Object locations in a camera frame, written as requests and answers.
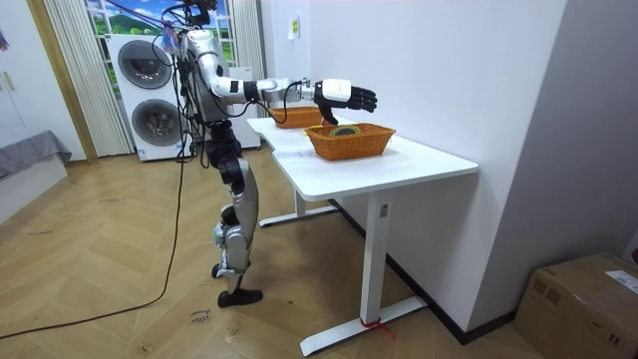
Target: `window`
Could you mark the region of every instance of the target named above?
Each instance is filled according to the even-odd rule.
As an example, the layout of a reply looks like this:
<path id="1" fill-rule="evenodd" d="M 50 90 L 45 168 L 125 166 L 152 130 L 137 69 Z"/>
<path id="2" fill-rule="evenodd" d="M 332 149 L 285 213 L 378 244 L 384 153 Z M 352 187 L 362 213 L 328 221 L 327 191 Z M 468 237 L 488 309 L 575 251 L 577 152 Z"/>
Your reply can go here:
<path id="1" fill-rule="evenodd" d="M 96 36 L 96 42 L 102 52 L 102 58 L 105 63 L 105 69 L 108 70 L 113 84 L 114 93 L 119 98 L 120 88 L 115 78 L 113 65 L 111 65 L 111 55 L 107 49 L 105 42 L 106 34 L 132 34 L 132 35 L 159 35 L 161 29 L 147 24 L 137 17 L 120 10 L 115 5 L 105 0 L 85 0 L 87 12 L 93 31 Z M 159 19 L 164 8 L 175 4 L 173 0 L 126 0 L 122 1 L 127 6 L 141 14 Z M 223 54 L 228 61 L 228 66 L 237 66 L 236 47 L 232 36 L 232 27 L 230 16 L 228 15 L 227 0 L 218 0 L 217 11 L 210 12 L 210 24 L 204 26 L 215 37 L 218 38 L 223 49 Z M 178 15 L 182 15 L 182 11 L 175 11 Z"/>

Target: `washing machine door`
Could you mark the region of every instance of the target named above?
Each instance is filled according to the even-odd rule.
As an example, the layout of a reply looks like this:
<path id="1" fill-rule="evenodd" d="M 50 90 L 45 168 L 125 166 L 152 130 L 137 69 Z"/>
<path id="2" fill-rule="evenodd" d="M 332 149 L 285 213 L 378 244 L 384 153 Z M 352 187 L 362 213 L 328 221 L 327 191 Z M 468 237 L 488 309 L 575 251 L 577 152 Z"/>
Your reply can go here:
<path id="1" fill-rule="evenodd" d="M 181 141 L 177 106 L 164 100 L 146 100 L 133 111 L 133 129 L 142 140 L 155 146 L 170 146 Z M 186 129 L 184 120 L 181 127 Z"/>
<path id="2" fill-rule="evenodd" d="M 144 40 L 134 40 L 120 49 L 118 62 L 124 76 L 143 89 L 159 89 L 164 86 L 172 69 L 171 60 L 159 47 Z"/>

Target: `wicker basket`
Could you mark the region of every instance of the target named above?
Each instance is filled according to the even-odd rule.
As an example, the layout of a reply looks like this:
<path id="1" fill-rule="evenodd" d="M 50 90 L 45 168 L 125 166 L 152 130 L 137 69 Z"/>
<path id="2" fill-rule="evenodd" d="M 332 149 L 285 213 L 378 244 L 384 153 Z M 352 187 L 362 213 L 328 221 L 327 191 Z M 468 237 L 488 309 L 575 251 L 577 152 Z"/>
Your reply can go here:
<path id="1" fill-rule="evenodd" d="M 283 109 L 270 110 L 272 115 L 277 118 L 275 123 L 281 129 L 300 129 L 311 126 L 321 125 L 321 113 L 315 107 L 288 108 L 288 119 L 285 123 L 279 124 L 286 118 Z"/>
<path id="2" fill-rule="evenodd" d="M 306 132 L 317 155 L 328 161 L 359 159 L 383 153 L 395 130 L 372 124 L 353 125 L 361 134 L 328 137 L 334 126 L 308 129 Z"/>

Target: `table leg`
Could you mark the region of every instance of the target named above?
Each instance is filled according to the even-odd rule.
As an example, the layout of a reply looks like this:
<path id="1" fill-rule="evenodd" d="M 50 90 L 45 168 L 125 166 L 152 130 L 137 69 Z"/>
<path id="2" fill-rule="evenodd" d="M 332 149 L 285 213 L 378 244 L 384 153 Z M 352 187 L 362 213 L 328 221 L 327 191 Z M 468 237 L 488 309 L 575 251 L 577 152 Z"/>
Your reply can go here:
<path id="1" fill-rule="evenodd" d="M 368 198 L 361 319 L 349 321 L 304 339 L 300 344 L 304 356 L 373 329 L 364 327 L 361 320 L 367 324 L 375 323 L 377 320 L 386 323 L 427 306 L 423 299 L 415 296 L 381 309 L 381 292 L 391 213 L 392 192 L 389 190 L 371 192 Z"/>
<path id="2" fill-rule="evenodd" d="M 337 211 L 334 205 L 327 205 L 321 208 L 306 209 L 306 201 L 301 197 L 299 192 L 294 189 L 295 212 L 290 214 L 279 215 L 272 218 L 261 219 L 259 225 L 264 227 L 272 224 L 286 223 L 289 221 L 309 218 L 319 214 L 332 213 Z"/>

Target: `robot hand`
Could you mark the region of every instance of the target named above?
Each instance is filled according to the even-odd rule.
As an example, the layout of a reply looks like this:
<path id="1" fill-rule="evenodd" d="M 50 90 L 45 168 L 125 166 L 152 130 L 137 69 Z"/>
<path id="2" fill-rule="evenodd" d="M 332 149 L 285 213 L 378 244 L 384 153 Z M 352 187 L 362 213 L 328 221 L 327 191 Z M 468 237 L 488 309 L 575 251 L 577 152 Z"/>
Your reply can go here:
<path id="1" fill-rule="evenodd" d="M 333 108 L 366 110 L 373 113 L 377 108 L 377 95 L 367 89 L 353 87 L 348 80 L 328 79 L 315 84 L 314 102 L 324 120 L 339 125 L 332 114 Z"/>

